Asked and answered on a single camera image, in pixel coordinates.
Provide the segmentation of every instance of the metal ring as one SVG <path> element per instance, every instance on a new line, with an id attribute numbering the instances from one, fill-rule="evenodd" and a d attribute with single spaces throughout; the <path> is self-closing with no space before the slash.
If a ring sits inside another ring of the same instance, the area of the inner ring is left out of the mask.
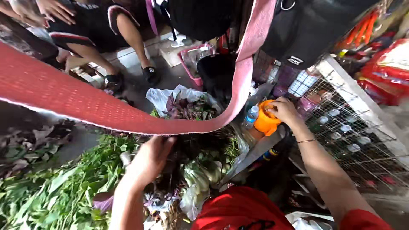
<path id="1" fill-rule="evenodd" d="M 294 1 L 289 8 L 286 8 L 286 9 L 285 9 L 285 8 L 283 7 L 283 1 L 284 1 L 284 0 L 281 0 L 281 9 L 282 9 L 282 10 L 289 10 L 289 9 L 293 8 L 294 5 L 295 5 L 295 1 Z"/>

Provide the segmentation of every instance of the orange container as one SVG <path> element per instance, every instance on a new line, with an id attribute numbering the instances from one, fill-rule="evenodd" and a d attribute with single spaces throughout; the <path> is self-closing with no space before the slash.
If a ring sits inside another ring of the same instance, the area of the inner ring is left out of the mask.
<path id="1" fill-rule="evenodd" d="M 264 135 L 270 136 L 273 132 L 277 130 L 277 125 L 281 123 L 281 120 L 274 117 L 269 117 L 264 111 L 264 107 L 274 100 L 265 100 L 258 105 L 258 118 L 254 122 L 254 127 L 263 132 Z"/>

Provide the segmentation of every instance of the hand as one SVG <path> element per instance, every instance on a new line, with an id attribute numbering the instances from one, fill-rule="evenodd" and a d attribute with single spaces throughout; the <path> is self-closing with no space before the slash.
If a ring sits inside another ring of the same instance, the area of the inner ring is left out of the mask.
<path id="1" fill-rule="evenodd" d="M 140 147 L 135 158 L 126 168 L 126 173 L 118 187 L 131 190 L 144 189 L 162 172 L 167 156 L 175 142 L 175 137 L 165 140 L 161 136 L 153 136 Z"/>
<path id="2" fill-rule="evenodd" d="M 268 112 L 273 113 L 278 119 L 286 123 L 291 129 L 304 124 L 301 115 L 297 112 L 294 104 L 285 97 L 279 97 L 269 105 L 274 106 L 273 109 L 268 109 Z"/>
<path id="3" fill-rule="evenodd" d="M 69 25 L 75 24 L 75 21 L 71 18 L 71 16 L 75 15 L 75 12 L 59 3 L 57 0 L 36 1 L 40 13 L 44 14 L 46 18 L 50 19 L 51 21 L 55 22 L 54 18 L 52 17 L 53 15 Z"/>
<path id="4" fill-rule="evenodd" d="M 20 16 L 19 20 L 31 27 L 45 27 L 46 19 L 35 13 L 33 5 L 23 0 L 9 1 L 13 11 Z"/>

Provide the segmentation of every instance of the red bag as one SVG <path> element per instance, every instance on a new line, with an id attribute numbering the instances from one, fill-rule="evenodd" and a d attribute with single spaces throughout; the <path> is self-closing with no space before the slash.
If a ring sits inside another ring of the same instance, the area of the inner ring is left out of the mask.
<path id="1" fill-rule="evenodd" d="M 395 41 L 389 48 L 375 54 L 361 69 L 363 77 L 374 82 L 400 89 L 409 96 L 409 39 Z"/>
<path id="2" fill-rule="evenodd" d="M 405 97 L 405 91 L 385 83 L 360 77 L 358 85 L 379 105 L 398 106 Z"/>

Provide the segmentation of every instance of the wire mesh cage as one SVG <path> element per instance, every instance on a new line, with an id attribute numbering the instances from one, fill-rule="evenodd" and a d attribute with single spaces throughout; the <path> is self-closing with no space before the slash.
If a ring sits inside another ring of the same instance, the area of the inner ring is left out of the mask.
<path id="1" fill-rule="evenodd" d="M 295 70 L 294 75 L 288 92 L 298 112 L 361 192 L 405 193 L 409 188 L 408 167 L 388 147 L 396 138 L 380 129 L 381 123 L 363 119 L 367 110 L 356 111 L 351 106 L 359 97 L 351 92 L 346 92 L 351 94 L 348 97 L 341 96 L 343 84 L 330 82 L 331 73 L 323 76 L 316 68 L 309 68 Z"/>

